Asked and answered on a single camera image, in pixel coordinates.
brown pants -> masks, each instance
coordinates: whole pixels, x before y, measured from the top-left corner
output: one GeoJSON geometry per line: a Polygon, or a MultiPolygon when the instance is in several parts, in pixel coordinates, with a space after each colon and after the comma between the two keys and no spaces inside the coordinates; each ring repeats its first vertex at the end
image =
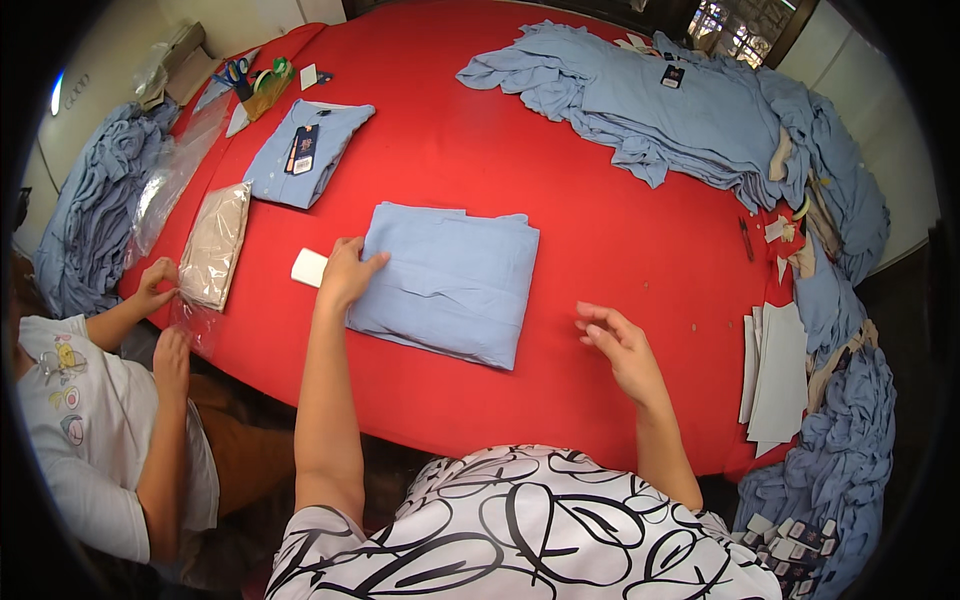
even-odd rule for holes
{"type": "Polygon", "coordinates": [[[245,425],[230,414],[232,394],[209,377],[190,375],[190,399],[204,423],[220,480],[225,516],[252,504],[294,474],[294,434],[245,425]]]}

blue scissors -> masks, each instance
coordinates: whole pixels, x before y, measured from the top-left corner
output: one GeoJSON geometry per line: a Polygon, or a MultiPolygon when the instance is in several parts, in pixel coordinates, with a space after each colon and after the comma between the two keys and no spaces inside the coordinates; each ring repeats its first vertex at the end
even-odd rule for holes
{"type": "Polygon", "coordinates": [[[247,59],[228,60],[227,64],[224,65],[224,74],[213,74],[210,78],[223,85],[240,88],[250,85],[250,82],[247,81],[249,71],[250,63],[247,59]]]}

red tablecloth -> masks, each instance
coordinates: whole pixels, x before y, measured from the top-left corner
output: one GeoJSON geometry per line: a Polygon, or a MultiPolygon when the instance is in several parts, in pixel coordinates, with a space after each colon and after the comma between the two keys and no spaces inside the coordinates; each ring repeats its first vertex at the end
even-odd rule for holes
{"type": "MultiPolygon", "coordinates": [[[[587,25],[607,40],[625,35],[566,12],[470,0],[398,3],[269,42],[253,70],[282,55],[296,67],[316,62],[334,79],[306,91],[294,82],[258,121],[216,142],[152,256],[121,281],[121,294],[135,290],[156,257],[180,260],[204,193],[242,179],[295,99],[373,104],[376,114],[310,210],[253,202],[212,363],[296,405],[316,294],[290,278],[301,248],[329,253],[337,237],[363,234],[383,201],[460,207],[476,216],[523,212],[540,229],[540,249],[516,369],[351,331],[361,428],[451,456],[540,443],[579,448],[610,468],[634,468],[634,409],[607,360],[577,341],[574,303],[589,300],[617,307],[646,330],[694,471],[742,475],[755,463],[755,445],[736,422],[742,316],[763,302],[770,273],[756,227],[761,217],[751,217],[732,193],[676,173],[652,190],[610,165],[611,148],[581,139],[569,124],[548,121],[517,96],[454,79],[470,57],[509,45],[520,36],[517,27],[544,18],[587,25]],[[750,226],[754,263],[738,216],[750,226]]],[[[789,301],[789,283],[784,289],[789,301]]],[[[151,320],[166,326],[168,311],[151,320]]],[[[786,448],[762,463],[781,460],[786,448]]]]}

human hand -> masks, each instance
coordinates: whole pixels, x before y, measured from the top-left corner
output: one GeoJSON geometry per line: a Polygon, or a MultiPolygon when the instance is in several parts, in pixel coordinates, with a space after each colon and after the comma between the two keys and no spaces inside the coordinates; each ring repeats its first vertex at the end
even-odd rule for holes
{"type": "Polygon", "coordinates": [[[574,324],[586,333],[580,341],[599,348],[610,359],[620,389],[637,405],[654,407],[665,402],[669,407],[670,396],[643,329],[606,306],[577,302],[577,313],[584,319],[574,324]]]}
{"type": "Polygon", "coordinates": [[[381,252],[361,262],[362,250],[363,237],[342,237],[333,245],[317,292],[318,310],[333,311],[338,315],[345,313],[367,291],[373,274],[390,260],[389,252],[381,252]]]}
{"type": "Polygon", "coordinates": [[[154,350],[154,382],[161,402],[185,402],[190,389],[190,335],[179,327],[160,333],[154,350]]]}
{"type": "Polygon", "coordinates": [[[178,279],[177,265],[166,256],[158,258],[153,265],[144,270],[143,275],[140,276],[140,286],[133,295],[144,317],[155,312],[177,294],[178,279]],[[163,280],[170,281],[174,286],[166,292],[159,292],[156,287],[163,280]]]}

woman's arm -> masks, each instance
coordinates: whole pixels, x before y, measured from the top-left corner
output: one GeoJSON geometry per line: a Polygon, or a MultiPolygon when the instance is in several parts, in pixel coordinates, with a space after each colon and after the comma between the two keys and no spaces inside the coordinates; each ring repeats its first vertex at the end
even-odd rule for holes
{"type": "Polygon", "coordinates": [[[575,324],[587,334],[580,341],[607,355],[617,384],[636,405],[636,474],[691,512],[701,510],[700,485],[643,329],[612,308],[577,302],[577,312],[584,320],[575,324]]]}
{"type": "Polygon", "coordinates": [[[176,293],[177,287],[158,292],[157,285],[166,279],[177,285],[177,266],[169,258],[158,258],[140,276],[136,293],[110,310],[86,320],[86,335],[90,341],[105,352],[120,348],[133,326],[141,319],[166,304],[176,293]]]}
{"type": "Polygon", "coordinates": [[[294,432],[296,510],[324,504],[363,522],[363,451],[353,409],[344,318],[371,276],[387,263],[378,254],[360,262],[363,238],[333,246],[317,292],[294,432]]]}
{"type": "Polygon", "coordinates": [[[186,396],[190,387],[189,336],[165,329],[154,351],[158,405],[150,449],[136,483],[136,496],[147,522],[150,558],[171,563],[180,549],[180,517],[186,455],[186,396]]]}

